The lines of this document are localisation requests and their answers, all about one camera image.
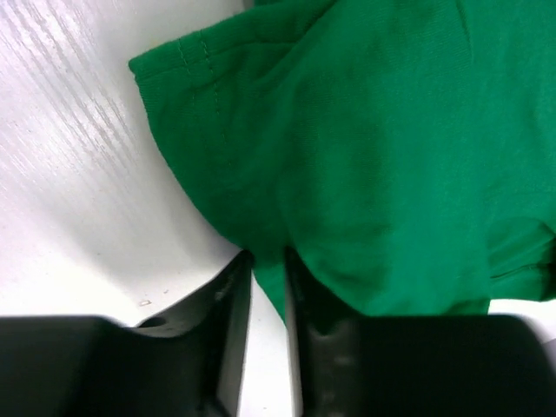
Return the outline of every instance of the green fabric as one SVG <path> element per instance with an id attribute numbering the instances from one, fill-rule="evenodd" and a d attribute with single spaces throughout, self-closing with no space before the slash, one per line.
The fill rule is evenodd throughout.
<path id="1" fill-rule="evenodd" d="M 286 245 L 364 314 L 553 296 L 556 2 L 261 3 L 129 65 L 278 310 Z"/>

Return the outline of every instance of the black plastic part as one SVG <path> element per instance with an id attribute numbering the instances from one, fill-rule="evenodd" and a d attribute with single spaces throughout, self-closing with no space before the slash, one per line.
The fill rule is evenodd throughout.
<path id="1" fill-rule="evenodd" d="M 251 255 L 139 328 L 102 318 L 0 320 L 2 417 L 233 417 Z"/>
<path id="2" fill-rule="evenodd" d="M 556 339 L 545 344 L 544 349 L 546 354 L 548 354 L 548 359 L 553 364 L 553 368 L 556 369 Z"/>
<path id="3" fill-rule="evenodd" d="M 287 250 L 296 417 L 556 416 L 556 377 L 508 316 L 365 317 Z"/>

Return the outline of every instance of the green t-shirt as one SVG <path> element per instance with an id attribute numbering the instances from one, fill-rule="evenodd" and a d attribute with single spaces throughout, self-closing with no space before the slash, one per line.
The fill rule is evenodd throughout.
<path id="1" fill-rule="evenodd" d="M 555 22 L 549 0 L 266 1 L 129 65 L 281 313 L 290 245 L 364 314 L 482 314 L 553 295 Z"/>

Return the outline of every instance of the white table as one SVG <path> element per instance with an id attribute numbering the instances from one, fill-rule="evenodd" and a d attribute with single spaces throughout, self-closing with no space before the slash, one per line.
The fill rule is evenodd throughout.
<path id="1" fill-rule="evenodd" d="M 0 314 L 135 325 L 237 248 L 201 217 L 149 133 L 128 60 L 242 0 L 2 0 Z M 288 417 L 286 333 L 255 286 L 242 417 Z M 556 337 L 556 305 L 497 301 Z"/>

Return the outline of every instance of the stitching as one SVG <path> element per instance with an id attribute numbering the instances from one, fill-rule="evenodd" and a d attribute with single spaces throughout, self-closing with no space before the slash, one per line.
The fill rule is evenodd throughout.
<path id="1" fill-rule="evenodd" d="M 180 49 L 180 53 L 182 54 L 182 57 L 183 57 L 183 52 L 182 52 L 181 43 L 180 43 L 179 41 L 176 41 L 176 42 L 178 42 L 178 44 L 180 45 L 180 46 L 179 46 L 179 49 Z M 253 42 L 238 43 L 237 45 L 234 45 L 234 46 L 232 46 L 232 47 L 230 47 L 230 48 L 227 48 L 227 49 L 225 49 L 225 50 L 218 50 L 218 51 L 216 51 L 215 53 L 212 54 L 212 57 L 220 56 L 220 55 L 222 55 L 222 54 L 225 54 L 226 52 L 233 51 L 233 50 L 235 50 L 236 48 L 241 48 L 241 47 L 243 47 L 243 46 L 250 46 L 250 45 L 276 45 L 276 46 L 280 46 L 280 45 L 281 45 L 281 46 L 289 46 L 289 45 L 293 45 L 293 44 L 295 44 L 295 43 L 297 43 L 297 41 L 293 41 L 293 42 L 260 42 L 260 41 L 253 41 Z M 207 58 L 197 59 L 197 60 L 194 60 L 194 61 L 189 61 L 189 66 L 198 64 L 198 63 L 200 63 L 200 62 L 202 62 L 202 61 L 205 61 L 205 62 L 206 62 L 206 61 L 207 61 Z M 178 70 L 178 69 L 180 69 L 180 68 L 182 68 L 182 67 L 183 67 L 183 65 L 176 65 L 175 67 L 170 67 L 170 68 L 167 68 L 167 69 L 163 69 L 162 71 L 157 71 L 157 72 L 155 72 L 155 73 L 153 73 L 153 74 L 148 74 L 148 75 L 145 76 L 145 77 L 139 76 L 139 77 L 137 77 L 137 79 L 138 79 L 138 80 L 141 80 L 141 81 L 148 81 L 148 80 L 150 80 L 151 78 L 154 78 L 154 77 L 159 76 L 159 75 L 162 75 L 162 74 L 166 74 L 167 72 L 170 72 L 170 71 L 173 71 L 173 70 Z"/>
<path id="2" fill-rule="evenodd" d="M 210 75 L 211 75 L 211 78 L 213 80 L 212 84 L 213 84 L 213 90 L 214 90 L 214 96 L 215 96 L 216 116 L 218 117 L 218 122 L 220 124 L 220 134 L 222 136 L 223 144 L 226 145 L 228 140 L 227 140 L 226 135 L 224 133 L 224 127 L 222 126 L 222 118 L 220 116 L 220 104 L 218 103 L 218 88 L 217 88 L 216 80 L 215 80 L 215 71 L 212 67 L 212 63 L 210 62 L 209 50 L 207 48 L 207 43 L 205 42 L 204 36 L 202 35 L 202 30 L 199 31 L 199 39 L 201 40 L 201 45 L 202 45 L 202 48 L 203 48 L 204 53 L 205 53 L 205 61 L 208 65 L 208 70 L 210 71 Z M 232 165 L 230 160 L 228 160 L 228 165 L 229 166 Z"/>
<path id="3" fill-rule="evenodd" d="M 195 88 L 193 85 L 193 76 L 191 75 L 191 70 L 189 69 L 188 60 L 185 58 L 185 55 L 183 54 L 182 43 L 179 40 L 177 41 L 177 49 L 180 51 L 180 57 L 182 58 L 183 66 L 185 67 L 185 70 L 188 73 L 189 85 L 191 86 L 191 108 L 193 110 L 193 117 L 195 118 L 197 128 L 199 129 L 199 137 L 201 137 L 201 142 L 205 150 L 205 154 L 207 154 L 208 153 L 207 141 L 205 140 L 204 134 L 202 133 L 202 126 L 199 121 L 199 115 L 197 114 L 197 107 L 195 105 L 196 97 L 195 97 Z"/>

